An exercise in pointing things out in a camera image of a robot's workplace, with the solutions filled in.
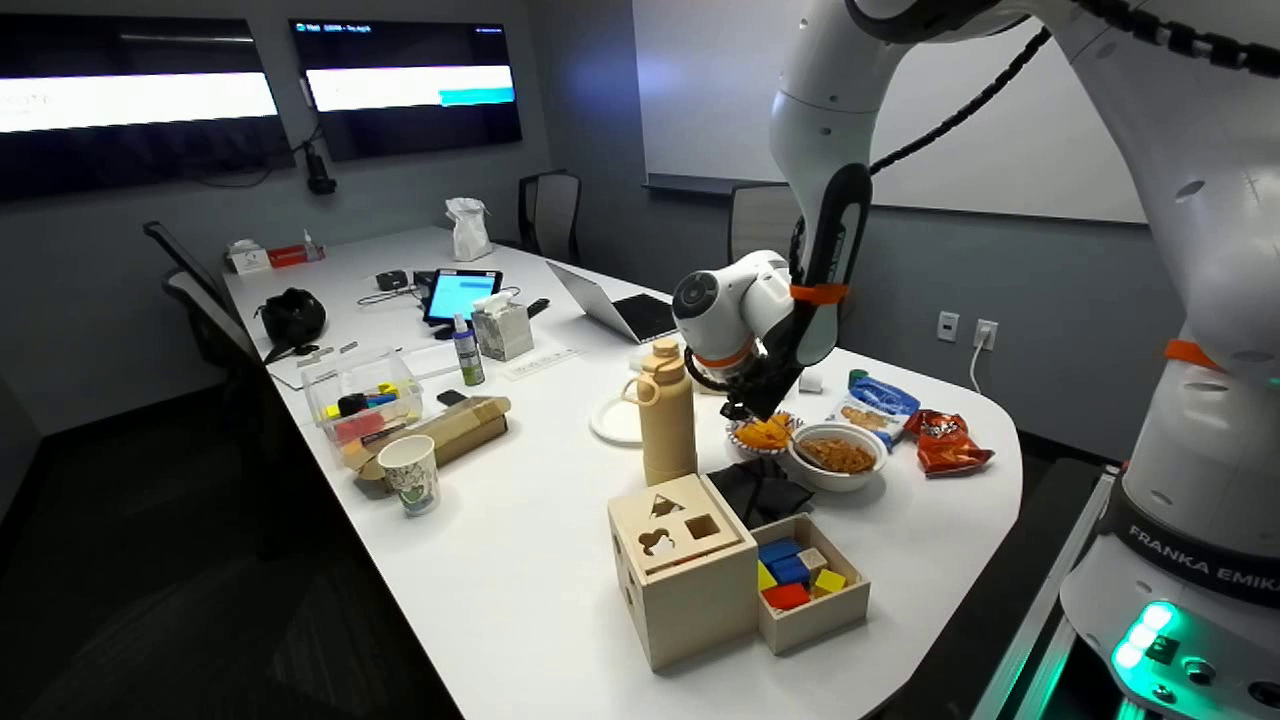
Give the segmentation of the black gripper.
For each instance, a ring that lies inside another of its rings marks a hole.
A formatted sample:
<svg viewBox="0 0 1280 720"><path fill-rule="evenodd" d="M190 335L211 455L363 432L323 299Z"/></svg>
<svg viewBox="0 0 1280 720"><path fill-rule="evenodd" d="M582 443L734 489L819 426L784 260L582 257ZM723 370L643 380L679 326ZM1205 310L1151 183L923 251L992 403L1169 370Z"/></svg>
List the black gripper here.
<svg viewBox="0 0 1280 720"><path fill-rule="evenodd" d="M723 418L767 420L798 385L798 376L799 370L792 360L752 360L740 376L730 380Z"/></svg>

